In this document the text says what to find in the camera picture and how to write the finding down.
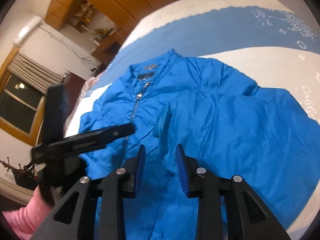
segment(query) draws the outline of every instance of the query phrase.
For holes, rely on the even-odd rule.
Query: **white bedsheet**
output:
[[[190,15],[208,12],[230,6],[245,7],[256,5],[291,12],[277,0],[180,0],[153,12],[135,27],[123,47],[169,22]],[[320,55],[282,47],[255,47],[226,51],[204,57],[217,58],[255,79],[260,86],[285,88],[297,99],[310,118],[320,123],[317,108],[320,105]],[[66,136],[78,133],[80,117],[92,111],[93,103],[111,84],[99,88],[83,98],[70,123]],[[320,186],[304,210],[288,228],[292,240],[298,240],[305,233],[320,210]]]

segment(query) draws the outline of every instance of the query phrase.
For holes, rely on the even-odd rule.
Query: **electrical wire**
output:
[[[47,24],[47,23],[41,23],[41,24],[39,25],[39,28],[41,28],[41,29],[43,29],[44,31],[46,31],[47,33],[49,33],[51,38],[53,38],[53,39],[54,39],[55,41],[57,41],[57,42],[60,42],[60,43],[63,44],[67,49],[69,49],[71,52],[73,52],[79,59],[81,59],[82,64],[84,64],[84,65],[94,64],[91,59],[88,59],[88,58],[90,58],[91,56],[80,57],[80,56],[76,53],[76,51],[74,50],[73,47],[71,47],[69,44],[65,43],[63,40],[59,39],[57,36],[55,36],[53,33],[49,32],[49,31],[46,30],[45,28],[41,27],[41,25],[48,25],[48,26],[50,26],[49,24]]]
[[[117,31],[116,31],[116,33],[125,41],[124,37],[122,37]]]

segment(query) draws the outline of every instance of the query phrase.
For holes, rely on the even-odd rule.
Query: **metal screw head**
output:
[[[89,180],[90,180],[89,177],[84,176],[84,177],[82,177],[82,178],[80,179],[80,182],[83,183],[83,184],[85,184],[85,183],[89,182]]]
[[[241,181],[242,181],[242,177],[239,176],[239,175],[236,175],[236,176],[233,176],[233,180],[234,180],[235,182],[241,182]]]
[[[127,171],[125,168],[119,168],[116,170],[116,173],[119,175],[125,174]]]
[[[197,169],[197,173],[199,173],[199,174],[205,174],[206,172],[207,172],[207,170],[205,168],[200,167]]]

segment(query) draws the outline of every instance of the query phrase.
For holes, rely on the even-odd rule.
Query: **jacket label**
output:
[[[154,69],[157,66],[158,66],[157,64],[151,64],[151,65],[149,65],[147,67],[144,67],[144,69]]]
[[[153,77],[154,76],[154,72],[150,72],[150,73],[145,73],[145,74],[139,74],[138,75],[138,79],[139,80],[145,80],[147,78]]]

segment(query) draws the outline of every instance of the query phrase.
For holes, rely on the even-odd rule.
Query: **jacket zipper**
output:
[[[146,90],[146,88],[148,87],[148,85],[150,84],[150,82],[147,82],[144,84],[142,90],[140,91],[140,93],[138,93],[136,95],[136,102],[134,103],[134,107],[133,107],[133,110],[131,112],[131,116],[130,116],[130,122],[133,122],[134,121],[134,118],[136,116],[136,112],[137,112],[137,108],[138,108],[138,104],[139,104],[139,101],[140,99],[142,98],[143,96],[143,92]],[[128,139],[129,139],[129,136],[125,137],[124,138],[124,144],[123,144],[123,152],[125,152],[125,149],[127,147],[127,142],[128,142]]]

